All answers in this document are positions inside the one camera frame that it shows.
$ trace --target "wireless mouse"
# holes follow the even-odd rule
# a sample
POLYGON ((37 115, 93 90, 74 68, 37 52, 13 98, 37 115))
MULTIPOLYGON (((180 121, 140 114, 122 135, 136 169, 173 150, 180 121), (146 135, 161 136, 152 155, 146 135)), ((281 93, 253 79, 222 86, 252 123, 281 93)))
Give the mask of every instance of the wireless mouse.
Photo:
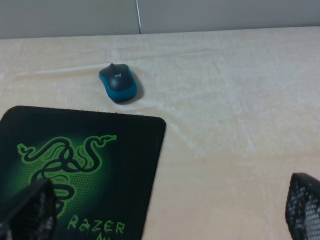
POLYGON ((99 78, 114 102, 130 100, 137 94, 137 83, 127 64, 111 63, 99 72, 99 78))

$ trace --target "gray wall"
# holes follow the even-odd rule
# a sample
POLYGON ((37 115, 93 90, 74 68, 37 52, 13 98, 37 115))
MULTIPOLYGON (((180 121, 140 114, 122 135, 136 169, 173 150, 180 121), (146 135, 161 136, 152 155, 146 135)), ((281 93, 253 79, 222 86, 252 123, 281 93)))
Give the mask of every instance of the gray wall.
MULTIPOLYGON (((320 25, 320 0, 137 0, 141 33, 320 25)), ((138 34, 136 0, 0 0, 0 39, 138 34)))
POLYGON ((137 0, 141 32, 320 25, 320 0, 137 0))
POLYGON ((138 34, 135 0, 0 0, 0 39, 138 34))

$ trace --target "black mesh object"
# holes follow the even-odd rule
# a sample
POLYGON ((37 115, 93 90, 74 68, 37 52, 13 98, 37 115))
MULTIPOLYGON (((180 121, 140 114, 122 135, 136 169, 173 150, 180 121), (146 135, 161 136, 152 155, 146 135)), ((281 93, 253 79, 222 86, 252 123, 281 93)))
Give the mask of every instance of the black mesh object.
POLYGON ((320 240, 320 181, 306 173, 292 174, 285 220, 293 240, 320 240))
POLYGON ((51 240, 57 224, 56 195, 39 179, 0 206, 0 240, 51 240))

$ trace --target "blue and black mouse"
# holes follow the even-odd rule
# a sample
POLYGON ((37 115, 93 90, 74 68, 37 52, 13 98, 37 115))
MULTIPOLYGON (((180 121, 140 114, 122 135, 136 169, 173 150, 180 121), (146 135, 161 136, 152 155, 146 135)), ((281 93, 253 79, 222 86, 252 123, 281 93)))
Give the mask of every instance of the blue and black mouse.
POLYGON ((99 78, 114 102, 130 100, 137 94, 137 82, 127 64, 111 63, 99 72, 99 78))

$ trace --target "green snake logo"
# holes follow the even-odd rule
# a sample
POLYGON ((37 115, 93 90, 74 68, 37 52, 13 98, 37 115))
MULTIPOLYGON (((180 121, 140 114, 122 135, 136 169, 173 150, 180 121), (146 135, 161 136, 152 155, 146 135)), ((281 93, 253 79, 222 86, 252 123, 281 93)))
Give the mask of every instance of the green snake logo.
POLYGON ((56 213, 59 218, 65 211, 68 202, 77 194, 77 188, 70 183, 74 174, 93 174, 98 171, 103 160, 96 148, 103 148, 108 142, 117 139, 116 135, 90 136, 83 144, 75 147, 67 137, 55 137, 46 142, 40 149, 34 146, 17 145, 21 160, 25 164, 42 161, 44 164, 28 180, 29 183, 40 179, 52 180, 57 196, 56 213))

